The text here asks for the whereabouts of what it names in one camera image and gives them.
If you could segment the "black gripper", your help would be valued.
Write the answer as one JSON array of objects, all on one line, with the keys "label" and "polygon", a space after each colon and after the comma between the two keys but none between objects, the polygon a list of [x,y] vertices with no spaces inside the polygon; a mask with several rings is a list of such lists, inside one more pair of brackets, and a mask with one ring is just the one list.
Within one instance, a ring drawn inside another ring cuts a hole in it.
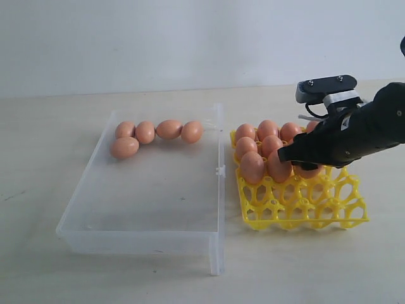
[{"label": "black gripper", "polygon": [[404,83],[391,82],[372,101],[326,126],[307,140],[278,150],[281,162],[294,170],[314,172],[321,165],[344,167],[366,155],[404,143]]}]

